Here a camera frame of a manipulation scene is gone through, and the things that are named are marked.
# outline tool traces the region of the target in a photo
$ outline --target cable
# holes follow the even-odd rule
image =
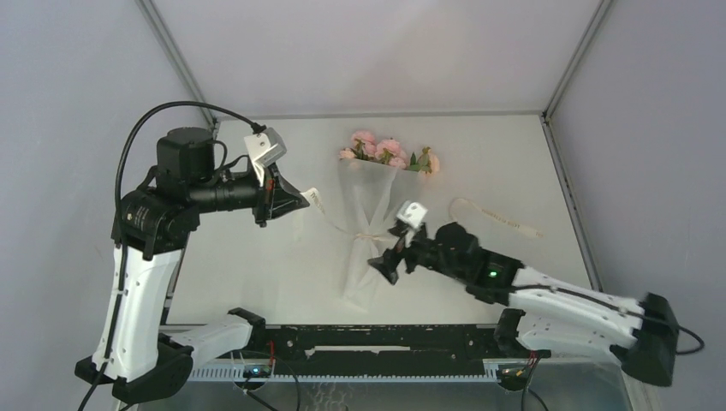
[[[272,407],[270,404],[267,403],[267,401],[258,397],[255,393],[251,392],[250,390],[245,390],[245,395],[249,396],[256,402],[259,402],[263,407],[269,409],[270,411],[277,411],[277,408]]]
[[[547,404],[545,404],[545,400],[543,400],[542,397],[539,396],[539,394],[537,394],[536,392],[534,392],[534,390],[532,390],[532,389],[529,390],[529,393],[532,394],[532,396],[534,397],[534,399],[536,399],[537,401],[539,401],[539,404],[542,406],[542,409],[544,409],[544,411],[550,411],[550,409],[547,408]]]
[[[527,375],[527,382],[524,384],[524,389],[522,390],[522,397],[521,397],[521,411],[525,411],[524,409],[524,402],[527,398],[527,392],[532,393],[535,398],[539,400],[539,402],[544,406],[545,411],[549,411],[547,406],[545,405],[545,402],[542,401],[542,398],[540,398],[536,393],[529,390],[529,384],[532,383],[532,375],[534,375],[534,370],[537,369],[537,365],[539,364],[539,361],[542,360],[541,357],[537,357],[537,359],[534,361],[534,364],[532,364],[532,368],[529,370],[529,375]]]
[[[693,339],[696,340],[696,342],[698,343],[698,346],[695,347],[695,348],[689,348],[689,349],[682,350],[682,351],[676,351],[675,352],[676,355],[696,354],[696,353],[699,353],[699,352],[703,351],[703,349],[705,348],[705,341],[703,340],[703,338],[701,338],[701,336],[699,336],[695,332],[689,330],[688,328],[686,328],[686,327],[684,327],[684,326],[682,326],[680,324],[673,324],[673,323],[671,323],[669,321],[666,321],[664,319],[658,319],[658,318],[651,317],[651,316],[648,316],[648,315],[645,315],[645,314],[634,313],[632,311],[625,311],[625,312],[623,312],[623,311],[621,311],[620,307],[618,307],[618,306],[616,306],[614,304],[610,304],[610,303],[607,303],[605,301],[598,300],[597,298],[595,298],[595,297],[593,297],[591,295],[582,294],[582,293],[579,293],[577,291],[573,291],[571,289],[561,289],[561,288],[553,289],[551,286],[549,286],[549,285],[543,285],[543,284],[521,285],[521,286],[509,287],[509,288],[506,288],[506,289],[483,289],[481,287],[476,287],[476,286],[471,286],[471,285],[467,286],[467,292],[469,292],[469,294],[472,294],[474,296],[476,296],[477,294],[482,294],[482,295],[486,295],[486,294],[506,294],[506,295],[509,295],[509,294],[515,293],[517,291],[522,291],[522,290],[526,290],[526,289],[543,289],[543,290],[547,290],[547,291],[550,291],[550,292],[553,292],[553,293],[563,293],[563,294],[568,294],[568,295],[572,295],[574,297],[581,298],[583,300],[588,300],[590,302],[594,302],[596,304],[599,304],[600,306],[603,306],[605,308],[608,308],[608,309],[610,309],[610,310],[612,310],[614,312],[617,312],[618,314],[629,315],[631,317],[635,317],[635,318],[638,318],[638,319],[644,319],[646,321],[652,321],[652,322],[654,322],[656,324],[667,325],[671,329],[674,329],[675,328],[678,331],[683,331],[684,333],[686,333],[689,336],[693,337]]]
[[[211,143],[213,145],[217,144],[217,145],[222,146],[222,161],[219,163],[219,167],[214,171],[215,173],[217,173],[219,170],[222,169],[222,167],[224,166],[224,163],[227,161],[227,145],[224,144],[224,141],[220,141],[220,140],[212,140]]]
[[[108,365],[109,365],[108,362],[101,364],[101,368],[98,370],[98,374],[96,374],[96,377],[93,379],[93,382],[91,383],[91,388],[88,389],[88,392],[83,397],[83,400],[81,400],[80,405],[78,406],[78,411],[82,411],[83,408],[85,408],[86,405],[88,404],[88,400],[91,399],[93,392],[98,387],[98,384],[101,383],[101,378],[104,376],[104,372],[106,371],[106,366],[108,366]]]
[[[288,364],[287,362],[285,362],[282,358],[278,357],[277,355],[270,354],[270,353],[263,353],[262,351],[252,351],[252,350],[249,350],[249,349],[241,349],[240,350],[240,353],[241,354],[247,353],[247,354],[263,355],[265,357],[269,355],[270,357],[274,358],[275,360],[278,360],[278,361],[282,362],[282,364],[284,366],[286,366],[290,370],[290,373],[293,375],[293,380],[295,381],[295,389],[297,390],[297,407],[295,407],[295,411],[300,411],[300,405],[302,403],[302,394],[301,394],[301,388],[300,388],[300,380],[297,378],[297,374],[295,373],[295,370],[293,370],[293,367],[290,366],[290,364]],[[259,398],[258,396],[251,396],[250,395],[250,392],[248,392],[248,391],[246,391],[245,393],[247,395],[249,395],[252,399],[257,400],[260,404],[266,406],[268,409],[271,409],[273,411],[276,411],[274,408],[270,408],[270,404],[267,404],[266,402],[265,403],[262,403],[261,402],[262,399]]]
[[[136,135],[139,133],[139,130],[141,130],[141,127],[150,119],[152,116],[157,114],[159,111],[170,109],[173,107],[201,107],[203,109],[209,109],[214,111],[219,111],[220,113],[224,113],[227,116],[232,116],[236,118],[237,120],[243,121],[250,125],[252,128],[252,131],[254,134],[260,134],[265,131],[266,126],[260,125],[256,122],[251,121],[250,119],[244,117],[243,115],[237,114],[231,110],[224,109],[223,107],[216,106],[214,104],[208,104],[208,103],[201,103],[199,101],[170,101],[168,103],[160,104],[153,109],[147,111],[140,119],[136,122],[134,127],[131,129],[131,132],[128,134],[128,137],[126,139],[126,143],[123,145],[123,149],[121,151],[121,157],[118,161],[118,168],[116,169],[116,179],[114,181],[114,207],[116,208],[116,229],[118,230],[118,236],[119,236],[119,243],[121,245],[121,262],[119,264],[119,271],[118,271],[118,286],[116,289],[118,290],[118,294],[116,295],[116,302],[114,303],[114,309],[111,314],[111,321],[109,324],[109,335],[107,336],[106,340],[106,347],[104,350],[104,363],[101,365],[101,368],[98,369],[98,374],[96,375],[96,378],[91,383],[91,388],[86,393],[86,396],[83,398],[83,401],[80,403],[80,406],[78,407],[78,411],[83,411],[83,409],[86,407],[86,404],[88,403],[88,400],[91,398],[91,395],[96,390],[96,387],[100,383],[101,378],[104,375],[104,372],[106,370],[106,367],[108,366],[108,360],[110,358],[110,352],[111,352],[111,346],[113,345],[113,339],[114,335],[116,334],[116,323],[118,322],[118,314],[121,310],[121,302],[123,297],[123,290],[125,285],[125,278],[126,278],[126,265],[128,264],[128,241],[126,238],[126,234],[123,232],[121,221],[122,221],[122,214],[123,211],[121,209],[121,184],[123,180],[123,171],[126,169],[126,160],[128,159],[128,153],[131,150],[131,145],[134,143],[134,140],[136,139]]]

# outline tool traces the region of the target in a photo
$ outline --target flower bouquet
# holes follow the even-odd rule
[[[338,165],[348,229],[354,233],[342,298],[367,310],[378,284],[385,283],[367,260],[395,240],[387,229],[398,208],[419,198],[423,182],[440,171],[440,163],[428,146],[409,157],[399,141],[377,142],[369,131],[354,133],[351,141],[351,147],[340,151]]]

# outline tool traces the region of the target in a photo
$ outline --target white wrapping paper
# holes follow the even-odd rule
[[[395,239],[387,230],[393,227],[404,201],[419,199],[424,177],[357,159],[341,160],[338,174],[348,230],[354,234],[342,298],[368,310],[378,285],[386,279],[367,260],[393,244]]]

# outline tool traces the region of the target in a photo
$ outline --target pink rose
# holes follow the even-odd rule
[[[341,150],[340,158],[355,158],[355,153],[353,152],[353,150],[346,148],[345,150]]]
[[[364,143],[376,144],[376,136],[368,130],[360,130],[353,133],[350,138],[354,145],[357,145],[359,141]]]
[[[432,152],[429,152],[429,167],[431,168],[432,175],[441,171],[441,164],[438,162],[438,157]]]
[[[387,150],[394,156],[398,156],[401,153],[401,143],[393,139],[382,140],[376,147],[376,153],[384,152],[384,150]]]
[[[368,141],[365,141],[363,143],[363,152],[368,157],[376,157],[376,145],[373,143],[370,143]]]
[[[383,148],[376,148],[376,154],[373,157],[375,157],[379,160],[382,160],[384,158],[384,155],[385,155],[385,152],[384,152]]]
[[[391,167],[398,167],[401,170],[406,169],[406,160],[400,157],[393,157],[389,162],[388,165]]]

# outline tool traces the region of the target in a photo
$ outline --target robotic arm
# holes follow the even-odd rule
[[[253,327],[264,327],[263,319],[236,308],[214,324],[159,334],[166,290],[199,215],[251,209],[255,223],[265,227],[267,220],[308,206],[277,169],[286,148],[272,128],[246,137],[248,154],[217,168],[214,144],[223,143],[203,128],[169,131],[157,143],[157,165],[122,199],[122,219],[112,232],[115,275],[104,332],[75,373],[91,384],[113,384],[113,395],[127,404],[174,395],[194,368],[245,348]],[[243,158],[247,170],[231,171]],[[152,180],[156,187],[149,187]],[[117,287],[120,275],[123,287]]]
[[[579,355],[610,360],[633,378],[657,386],[673,381],[679,329],[667,300],[648,294],[643,301],[583,289],[547,276],[521,261],[484,250],[458,223],[429,239],[426,208],[407,202],[390,233],[396,245],[369,264],[396,284],[396,267],[406,273],[422,265],[466,285],[477,300],[503,311],[495,331],[500,349],[514,357]]]

